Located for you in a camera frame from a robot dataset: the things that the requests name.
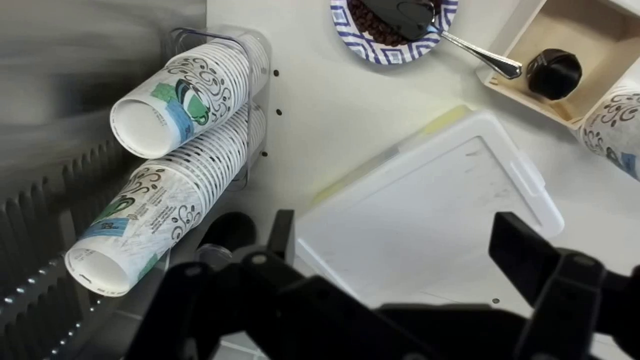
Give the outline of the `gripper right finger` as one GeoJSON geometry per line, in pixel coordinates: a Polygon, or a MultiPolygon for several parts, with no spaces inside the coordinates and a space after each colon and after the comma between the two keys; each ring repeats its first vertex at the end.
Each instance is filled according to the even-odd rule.
{"type": "Polygon", "coordinates": [[[513,212],[494,215],[488,253],[532,308],[517,360],[590,360],[596,334],[640,360],[640,264],[630,275],[610,271],[551,245],[513,212]]]}

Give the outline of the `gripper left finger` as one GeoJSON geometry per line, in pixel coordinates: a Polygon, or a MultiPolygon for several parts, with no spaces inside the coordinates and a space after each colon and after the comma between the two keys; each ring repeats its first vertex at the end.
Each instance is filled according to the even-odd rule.
{"type": "Polygon", "coordinates": [[[285,261],[293,210],[279,210],[266,246],[248,246],[215,269],[171,268],[125,360],[212,360],[221,339],[245,332],[270,360],[405,360],[416,341],[322,276],[285,261]]]}

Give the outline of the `black round cap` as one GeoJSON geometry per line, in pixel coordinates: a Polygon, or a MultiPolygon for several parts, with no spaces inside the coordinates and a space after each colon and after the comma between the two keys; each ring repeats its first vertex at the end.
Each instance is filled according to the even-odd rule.
{"type": "Polygon", "coordinates": [[[211,245],[231,253],[256,244],[258,228],[253,219],[242,212],[227,212],[218,216],[206,230],[199,248],[211,245]]]}

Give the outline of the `white plastic container lid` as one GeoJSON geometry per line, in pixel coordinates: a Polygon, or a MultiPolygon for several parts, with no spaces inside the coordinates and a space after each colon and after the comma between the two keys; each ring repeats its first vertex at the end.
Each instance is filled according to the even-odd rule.
{"type": "Polygon", "coordinates": [[[295,223],[295,256],[370,306],[530,306],[489,256],[497,212],[545,239],[564,218],[490,111],[452,109],[350,174],[295,223]]]}

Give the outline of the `stack of printed paper cups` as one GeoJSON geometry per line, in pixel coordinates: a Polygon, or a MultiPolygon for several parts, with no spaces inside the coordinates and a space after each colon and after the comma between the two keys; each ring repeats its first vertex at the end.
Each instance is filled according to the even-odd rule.
{"type": "Polygon", "coordinates": [[[68,273],[101,296],[128,293],[202,222],[265,132],[263,110],[246,104],[223,125],[144,162],[66,252],[68,273]]]}
{"type": "Polygon", "coordinates": [[[224,125],[250,101],[240,48],[206,43],[175,55],[110,110],[110,129],[133,155],[164,157],[224,125]]]}

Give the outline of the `printed paper cup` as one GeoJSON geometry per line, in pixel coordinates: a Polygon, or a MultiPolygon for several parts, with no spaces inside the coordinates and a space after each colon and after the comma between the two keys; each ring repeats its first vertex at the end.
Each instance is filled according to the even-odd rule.
{"type": "Polygon", "coordinates": [[[640,84],[627,80],[606,94],[574,136],[640,182],[640,84]]]}

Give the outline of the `black round capsule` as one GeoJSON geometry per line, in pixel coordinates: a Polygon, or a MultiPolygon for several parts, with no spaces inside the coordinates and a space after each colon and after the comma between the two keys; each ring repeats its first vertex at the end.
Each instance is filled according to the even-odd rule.
{"type": "Polygon", "coordinates": [[[560,48],[546,48],[526,66],[528,89],[549,101],[569,96],[583,77],[578,57],[560,48]]]}

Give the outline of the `metal spoon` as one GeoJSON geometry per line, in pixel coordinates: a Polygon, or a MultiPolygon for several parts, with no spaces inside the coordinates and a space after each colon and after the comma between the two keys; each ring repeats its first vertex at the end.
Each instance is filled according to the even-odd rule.
{"type": "Polygon", "coordinates": [[[522,64],[518,61],[484,50],[438,27],[435,24],[435,6],[430,0],[361,1],[382,23],[407,41],[414,42],[426,34],[437,34],[474,55],[506,79],[516,79],[522,75],[522,64]]]}

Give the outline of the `clear plastic cup holder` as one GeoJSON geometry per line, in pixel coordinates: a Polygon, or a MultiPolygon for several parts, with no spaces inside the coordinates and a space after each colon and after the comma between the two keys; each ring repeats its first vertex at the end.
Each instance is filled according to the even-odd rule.
{"type": "Polygon", "coordinates": [[[261,125],[263,130],[261,140],[249,141],[251,155],[228,187],[231,192],[239,192],[247,188],[254,176],[254,164],[266,149],[272,77],[272,48],[265,35],[258,30],[240,26],[219,25],[206,29],[177,27],[167,35],[162,46],[162,56],[164,60],[169,60],[197,46],[211,43],[217,43],[232,50],[240,48],[240,52],[246,57],[249,64],[246,91],[253,104],[248,112],[253,114],[256,109],[261,109],[264,117],[261,125]]]}

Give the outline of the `blue patterned paper plate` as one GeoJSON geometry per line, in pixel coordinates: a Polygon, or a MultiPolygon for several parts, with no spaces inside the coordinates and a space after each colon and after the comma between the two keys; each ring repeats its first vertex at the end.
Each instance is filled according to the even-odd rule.
{"type": "MultiPolygon", "coordinates": [[[[435,6],[435,25],[442,30],[450,26],[458,12],[459,0],[430,0],[435,6]]],[[[348,10],[346,0],[330,0],[333,25],[343,43],[364,60],[378,65],[399,65],[412,62],[428,54],[441,42],[436,33],[427,33],[417,41],[398,47],[387,47],[375,43],[368,34],[363,34],[355,27],[355,22],[348,10]]]]}

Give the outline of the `grey ribbed metal appliance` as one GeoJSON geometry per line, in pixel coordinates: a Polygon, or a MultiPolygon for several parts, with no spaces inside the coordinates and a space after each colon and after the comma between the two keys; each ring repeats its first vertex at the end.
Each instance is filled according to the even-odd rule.
{"type": "Polygon", "coordinates": [[[77,358],[113,302],[64,255],[141,163],[110,111],[207,0],[0,0],[0,360],[77,358]]]}

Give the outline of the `wooden box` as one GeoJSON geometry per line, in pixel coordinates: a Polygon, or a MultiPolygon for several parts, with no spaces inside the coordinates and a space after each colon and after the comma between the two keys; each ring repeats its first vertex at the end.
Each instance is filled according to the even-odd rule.
{"type": "Polygon", "coordinates": [[[492,91],[571,130],[640,65],[640,0],[520,0],[489,50],[524,66],[546,49],[576,55],[582,79],[567,98],[551,101],[525,76],[505,79],[484,65],[476,73],[492,91]]]}

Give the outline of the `heap of coffee beans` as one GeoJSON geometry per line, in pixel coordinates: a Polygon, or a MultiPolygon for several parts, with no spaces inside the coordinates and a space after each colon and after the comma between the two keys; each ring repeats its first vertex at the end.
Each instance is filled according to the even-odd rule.
{"type": "Polygon", "coordinates": [[[347,9],[359,32],[370,35],[373,41],[391,48],[407,45],[421,37],[407,38],[395,25],[389,25],[366,5],[365,0],[346,0],[347,9]]]}

